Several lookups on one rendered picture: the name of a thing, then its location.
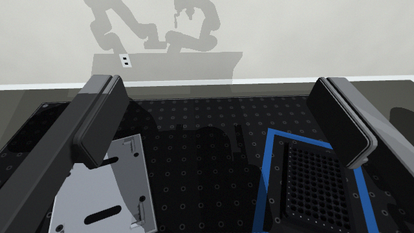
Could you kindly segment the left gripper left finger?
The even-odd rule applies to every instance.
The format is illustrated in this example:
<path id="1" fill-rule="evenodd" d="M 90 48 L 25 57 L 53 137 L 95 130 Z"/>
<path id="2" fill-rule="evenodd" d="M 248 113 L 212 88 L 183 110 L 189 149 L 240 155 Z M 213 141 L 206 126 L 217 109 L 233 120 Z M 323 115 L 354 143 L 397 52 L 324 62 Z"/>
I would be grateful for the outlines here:
<path id="1" fill-rule="evenodd" d="M 119 75 L 92 75 L 0 189 L 0 233 L 35 233 L 74 163 L 102 164 L 128 105 Z"/>

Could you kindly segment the blue tape outline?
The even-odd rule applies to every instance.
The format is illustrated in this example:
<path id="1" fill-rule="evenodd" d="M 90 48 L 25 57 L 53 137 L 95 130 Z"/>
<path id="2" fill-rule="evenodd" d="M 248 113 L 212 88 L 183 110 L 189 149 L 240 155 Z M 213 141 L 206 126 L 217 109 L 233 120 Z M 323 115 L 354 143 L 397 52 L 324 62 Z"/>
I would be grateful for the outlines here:
<path id="1" fill-rule="evenodd" d="M 278 131 L 276 129 L 268 128 L 252 233 L 268 233 L 268 232 L 263 231 L 263 223 L 264 223 L 264 217 L 265 217 L 265 207 L 266 207 L 266 201 L 267 201 L 268 180 L 269 180 L 269 174 L 270 174 L 270 164 L 271 164 L 271 158 L 272 158 L 274 135 L 279 135 L 282 137 L 287 137 L 290 139 L 307 142 L 309 144 L 314 144 L 317 146 L 322 146 L 322 147 L 333 150 L 331 145 L 327 142 L 322 142 L 319 140 L 314 140 L 314 139 L 310 139 L 307 137 L 302 137 L 299 135 L 294 135 L 291 133 L 286 133 L 283 131 Z M 365 222 L 367 225 L 368 233 L 379 233 L 361 166 L 353 170 L 354 170 L 354 176 L 355 176 L 357 187 L 358 187 L 358 192 L 360 195 L 360 200 L 362 203 L 362 208 L 364 211 Z"/>

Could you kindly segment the black perforated breadboard plate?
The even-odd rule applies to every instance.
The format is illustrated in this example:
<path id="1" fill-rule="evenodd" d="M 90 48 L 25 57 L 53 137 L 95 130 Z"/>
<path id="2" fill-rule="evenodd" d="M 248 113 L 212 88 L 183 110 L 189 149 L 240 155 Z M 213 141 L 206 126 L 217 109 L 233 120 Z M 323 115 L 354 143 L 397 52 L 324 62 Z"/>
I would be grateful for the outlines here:
<path id="1" fill-rule="evenodd" d="M 157 233 L 252 233 L 268 128 L 329 143 L 308 97 L 129 100 L 113 140 L 142 137 Z M 70 103 L 43 102 L 5 144 L 0 189 Z M 335 154 L 274 135 L 263 231 L 317 233 L 281 220 L 289 142 Z M 379 233 L 414 233 L 414 219 L 375 166 L 361 169 Z"/>

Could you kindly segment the black well plate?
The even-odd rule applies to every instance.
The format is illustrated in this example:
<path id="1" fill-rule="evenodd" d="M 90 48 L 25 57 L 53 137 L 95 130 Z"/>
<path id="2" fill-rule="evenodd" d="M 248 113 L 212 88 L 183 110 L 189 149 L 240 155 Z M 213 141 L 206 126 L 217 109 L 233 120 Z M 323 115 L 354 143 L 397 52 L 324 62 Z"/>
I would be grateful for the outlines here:
<path id="1" fill-rule="evenodd" d="M 345 171 L 337 155 L 286 144 L 281 220 L 317 233 L 356 233 Z"/>

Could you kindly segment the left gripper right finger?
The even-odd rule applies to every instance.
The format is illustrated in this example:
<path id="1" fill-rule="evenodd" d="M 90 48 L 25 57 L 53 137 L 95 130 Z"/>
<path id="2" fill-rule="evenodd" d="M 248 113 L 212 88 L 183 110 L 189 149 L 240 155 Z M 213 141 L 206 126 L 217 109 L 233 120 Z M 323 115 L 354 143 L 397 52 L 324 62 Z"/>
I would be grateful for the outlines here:
<path id="1" fill-rule="evenodd" d="M 414 146 L 347 78 L 318 78 L 306 105 L 341 164 L 373 164 L 414 219 Z"/>

